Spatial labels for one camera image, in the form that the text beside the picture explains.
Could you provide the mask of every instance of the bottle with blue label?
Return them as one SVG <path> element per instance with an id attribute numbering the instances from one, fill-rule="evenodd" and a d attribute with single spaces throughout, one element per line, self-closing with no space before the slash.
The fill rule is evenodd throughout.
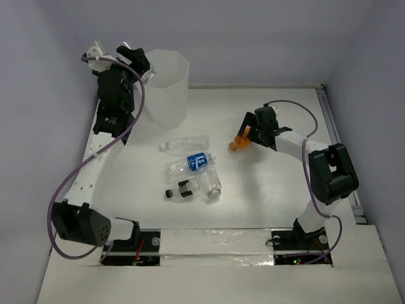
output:
<path id="1" fill-rule="evenodd" d="M 213 163 L 215 159 L 216 156 L 212 153 L 190 155 L 186 159 L 169 163 L 167 165 L 168 175 L 170 178 L 176 178 L 192 171 L 197 171 L 200 168 Z"/>

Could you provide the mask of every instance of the bottle with black label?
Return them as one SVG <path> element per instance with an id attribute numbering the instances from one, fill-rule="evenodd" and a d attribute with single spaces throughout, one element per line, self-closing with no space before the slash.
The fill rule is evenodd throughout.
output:
<path id="1" fill-rule="evenodd" d="M 198 191 L 200 185 L 196 178 L 182 180 L 172 189 L 166 190 L 167 198 L 186 198 Z"/>

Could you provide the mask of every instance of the wall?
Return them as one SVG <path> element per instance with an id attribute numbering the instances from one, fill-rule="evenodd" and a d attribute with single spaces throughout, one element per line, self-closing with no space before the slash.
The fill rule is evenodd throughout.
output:
<path id="1" fill-rule="evenodd" d="M 81 47 L 176 49 L 191 84 L 321 84 L 375 0 L 58 0 Z"/>
<path id="2" fill-rule="evenodd" d="M 405 296 L 405 1 L 378 0 L 327 85 L 359 197 Z"/>
<path id="3" fill-rule="evenodd" d="M 47 204 L 81 159 L 94 114 L 95 80 L 61 16 L 53 0 L 0 4 L 1 303 L 36 302 Z"/>

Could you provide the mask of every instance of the white bin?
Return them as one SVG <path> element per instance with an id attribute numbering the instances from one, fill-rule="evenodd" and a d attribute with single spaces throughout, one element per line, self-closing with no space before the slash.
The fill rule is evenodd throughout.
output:
<path id="1" fill-rule="evenodd" d="M 187 113 L 190 63 L 177 51 L 146 53 L 157 75 L 145 85 L 145 106 L 152 120 L 166 128 L 178 127 Z"/>

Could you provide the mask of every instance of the white table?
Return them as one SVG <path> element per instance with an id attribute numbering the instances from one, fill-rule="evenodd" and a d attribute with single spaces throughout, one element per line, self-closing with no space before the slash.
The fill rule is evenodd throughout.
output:
<path id="1" fill-rule="evenodd" d="M 273 99 L 307 106 L 319 121 L 313 139 L 330 143 L 314 89 L 193 89 L 187 118 L 174 130 L 153 124 L 145 111 L 102 185 L 103 208 L 138 220 L 142 229 L 162 229 L 161 254 L 197 258 L 169 259 L 160 267 L 94 267 L 101 250 L 79 261 L 64 260 L 53 252 L 39 303 L 400 303 L 375 228 L 356 225 L 347 200 L 335 210 L 343 220 L 344 233 L 332 255 L 334 268 L 233 267 L 235 261 L 217 259 L 232 257 L 235 250 L 248 259 L 271 256 L 271 249 L 264 245 L 270 231 L 259 228 L 291 227 L 309 200 L 297 160 L 254 144 L 235 153 L 227 148 L 245 112 Z M 292 104 L 277 107 L 281 127 L 302 135 L 312 131 L 313 121 L 304 110 Z M 159 143 L 197 134 L 211 138 L 222 195 L 215 201 L 202 197 L 185 203 L 167 201 L 164 192 L 172 182 L 165 175 L 165 164 L 176 158 L 159 152 Z M 333 220 L 327 222 L 330 243 L 337 228 Z M 230 248 L 228 241 L 215 245 L 218 234 L 223 237 L 229 230 L 204 229 L 243 230 L 240 240 L 231 240 L 235 247 Z M 89 248 L 59 243 L 71 254 Z M 199 260 L 198 254 L 209 258 Z"/>

